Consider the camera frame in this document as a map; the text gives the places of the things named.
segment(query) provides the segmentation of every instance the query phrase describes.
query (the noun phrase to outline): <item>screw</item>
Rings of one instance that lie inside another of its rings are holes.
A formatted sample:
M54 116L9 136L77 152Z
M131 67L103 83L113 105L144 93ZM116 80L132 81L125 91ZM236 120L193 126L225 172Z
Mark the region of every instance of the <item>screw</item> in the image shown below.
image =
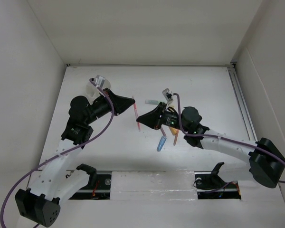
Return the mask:
M195 181L196 181L196 183L197 183L198 185L201 184L201 178L200 178L200 177L198 177Z
M105 179L105 185L110 185L111 184L111 179Z

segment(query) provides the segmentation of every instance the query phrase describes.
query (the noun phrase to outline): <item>white wall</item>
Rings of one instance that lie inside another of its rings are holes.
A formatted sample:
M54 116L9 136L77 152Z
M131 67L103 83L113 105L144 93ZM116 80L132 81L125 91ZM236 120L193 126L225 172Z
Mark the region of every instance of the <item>white wall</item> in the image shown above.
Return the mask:
M0 173L0 209L7 193L9 192L13 184L16 181L18 181L20 177L22 177L25 173L26 173L25 171ZM28 178L25 179L25 181L23 181L16 188L16 190L12 193L7 203L7 206L4 211L4 222L7 228L16 227L19 218L19 212L14 197L19 188L21 189L26 188L27 183L28 183Z
M39 161L65 67L25 0L0 0L0 171Z
M257 136L272 139L285 156L285 0L269 4L237 73ZM281 190L285 199L285 184Z
M28 0L65 63L229 64L262 0Z

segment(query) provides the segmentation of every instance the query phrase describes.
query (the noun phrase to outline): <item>robotic arm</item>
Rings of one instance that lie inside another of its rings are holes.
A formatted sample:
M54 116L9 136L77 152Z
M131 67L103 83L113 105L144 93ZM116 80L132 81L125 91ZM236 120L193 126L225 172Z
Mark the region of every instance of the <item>robotic arm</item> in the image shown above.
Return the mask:
M135 103L131 98L115 95L110 89L104 89L103 92L112 101L114 115L123 113ZM104 96L98 97L91 105L84 96L77 96L71 101L70 118L54 153L59 157L46 165L26 190L20 189L15 195L22 216L50 227L59 215L61 204L87 184L95 184L96 169L85 164L79 165L69 178L65 178L68 166L84 146L64 156L61 153L73 148L74 145L87 142L93 133L89 125L111 111L111 104Z
M98 78L98 84L101 84L101 78ZM115 95L110 89L104 89L103 94L109 101L103 96L98 97L92 104L89 104L84 96L75 97L71 101L70 117L54 153L58 158L48 163L38 178L26 190L20 189L15 196L22 216L50 227L59 215L61 204L82 187L95 184L97 174L93 167L81 164L68 179L64 177L65 171L84 148L84 144L93 140L89 140L93 133L92 127L89 126L92 122L108 112L119 115L135 103L131 98ZM155 130L160 129L162 125L180 129L191 146L236 157L250 165L249 171L257 182L269 188L276 187L285 168L285 158L270 140L262 138L258 142L235 141L200 124L202 117L195 108L185 107L181 112L178 94L172 94L168 89L164 90L163 94L168 102L160 103L154 110L138 117L138 122ZM173 95L178 97L178 112L169 107ZM67 154L74 145L78 148ZM218 163L212 172L199 178L200 189L221 188L227 184L218 176L223 164Z
M258 142L235 140L225 134L218 133L200 124L202 117L194 107L185 107L181 112L178 94L172 94L169 89L164 90L163 94L168 101L167 104L161 102L154 110L139 116L137 122L155 130L160 129L162 125L180 129L185 133L184 139L191 146L236 157L250 165L249 172L258 183L268 188L276 187L285 166L273 157L278 157L284 162L285 158L269 139L262 138ZM179 112L169 107L173 95L178 97ZM205 178L204 183L207 188L220 188L226 184L218 176L219 169L223 164L223 162L219 163Z

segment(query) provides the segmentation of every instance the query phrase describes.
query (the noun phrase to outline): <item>white table surface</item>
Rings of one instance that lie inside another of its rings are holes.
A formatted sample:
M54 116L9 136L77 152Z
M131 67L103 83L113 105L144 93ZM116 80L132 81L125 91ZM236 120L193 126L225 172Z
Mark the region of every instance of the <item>white table surface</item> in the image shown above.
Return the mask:
M42 162L56 150L69 118L70 101L75 96L84 95L89 78L96 75L106 77L115 94L127 97L133 95L138 115L156 107L145 104L146 99L164 100L162 91L168 87L180 94L182 107L193 106L198 109L203 117L203 125L239 139L248 139L225 67L68 67L48 131ZM103 129L109 117L110 114L107 114L91 124L93 135ZM229 168L244 165L230 156L191 147L182 139L182 133L177 145L173 146L174 137L165 126L167 142L161 152L156 152L161 132L142 124L141 129L138 132L134 110L130 107L113 119L103 136L85 147L70 169L75 169L81 163L109 171L209 170L221 161Z
M162 90L180 94L181 106L194 106L202 124L239 139L248 139L228 71L225 67L85 66L68 67L60 90L41 161L55 151L68 120L69 103L85 94L88 79L105 76L117 95L134 95L138 113L154 105L145 99L164 100ZM96 135L109 115L91 126ZM141 125L138 132L134 110L114 118L107 132L87 145L70 169L81 163L112 174L111 200L69 200L53 228L176 227L176 228L285 228L285 204L277 187L268 189L240 176L242 200L197 200L192 171L209 171L225 162L222 173L233 173L246 165L219 152L190 147L179 135L173 146L168 128L167 142L156 151L161 137ZM33 227L20 217L17 228Z

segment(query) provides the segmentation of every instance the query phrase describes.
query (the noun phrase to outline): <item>test tube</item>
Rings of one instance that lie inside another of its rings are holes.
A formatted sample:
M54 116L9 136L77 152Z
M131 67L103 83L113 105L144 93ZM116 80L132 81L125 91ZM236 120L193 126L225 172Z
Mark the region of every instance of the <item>test tube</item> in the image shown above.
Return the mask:
M136 120L137 120L138 119L138 113L137 113L136 103L133 104L133 107L134 107L135 117L136 117ZM138 131L140 132L141 131L141 126L139 125L139 122L137 122L137 127L138 127Z
M177 137L179 136L179 130L177 129L176 130L176 134L175 134L175 137L174 137L174 142L173 142L173 146L176 145L176 141L177 141Z
M170 129L172 135L176 135L176 129L175 128L169 127L169 129Z
M162 150L162 147L163 147L163 145L165 144L166 140L167 140L167 137L166 137L166 136L162 136L162 137L161 137L161 140L160 140L160 142L158 143L158 146L157 146L157 149L156 149L158 152Z
M163 102L163 101L155 101L155 100L145 100L144 101L144 103L147 105L159 105L160 102Z

